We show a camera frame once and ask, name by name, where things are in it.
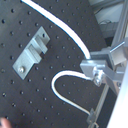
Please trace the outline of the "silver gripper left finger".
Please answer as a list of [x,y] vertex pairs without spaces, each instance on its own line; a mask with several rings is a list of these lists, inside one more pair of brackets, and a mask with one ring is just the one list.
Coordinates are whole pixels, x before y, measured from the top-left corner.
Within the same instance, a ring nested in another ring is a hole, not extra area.
[[113,91],[119,90],[123,74],[114,72],[105,60],[83,60],[80,67],[97,86],[107,84]]

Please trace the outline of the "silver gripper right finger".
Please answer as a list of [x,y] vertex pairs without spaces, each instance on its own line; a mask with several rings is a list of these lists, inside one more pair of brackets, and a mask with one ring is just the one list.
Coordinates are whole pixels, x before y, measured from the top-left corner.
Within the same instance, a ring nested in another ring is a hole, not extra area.
[[117,42],[111,47],[103,48],[101,51],[91,53],[92,60],[106,60],[110,68],[128,60],[128,37]]

